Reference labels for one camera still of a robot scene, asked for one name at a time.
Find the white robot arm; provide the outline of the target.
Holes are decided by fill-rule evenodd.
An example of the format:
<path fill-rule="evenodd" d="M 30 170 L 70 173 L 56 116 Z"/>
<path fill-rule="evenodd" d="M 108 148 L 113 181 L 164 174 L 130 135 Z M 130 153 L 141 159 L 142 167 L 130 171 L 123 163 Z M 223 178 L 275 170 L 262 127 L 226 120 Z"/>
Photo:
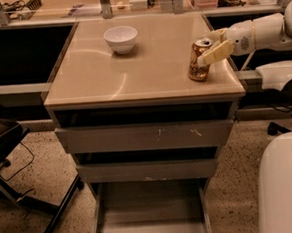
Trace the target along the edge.
<path fill-rule="evenodd" d="M 292 0 L 282 14 L 214 30 L 199 45 L 206 48 L 196 60 L 200 67 L 259 49 L 292 49 Z M 292 130 L 271 123 L 267 132 L 273 140 L 260 161 L 258 233 L 292 233 Z"/>

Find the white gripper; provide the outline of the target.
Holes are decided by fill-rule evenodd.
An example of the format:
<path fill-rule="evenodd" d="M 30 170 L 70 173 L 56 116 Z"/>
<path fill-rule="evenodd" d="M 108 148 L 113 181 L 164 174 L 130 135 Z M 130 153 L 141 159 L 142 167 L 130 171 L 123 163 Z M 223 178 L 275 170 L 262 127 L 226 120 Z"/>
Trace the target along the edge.
<path fill-rule="evenodd" d="M 215 29 L 206 34 L 215 44 L 202 53 L 196 63 L 199 67 L 216 63 L 222 59 L 243 56 L 255 51 L 254 22 L 246 20 L 226 28 Z"/>

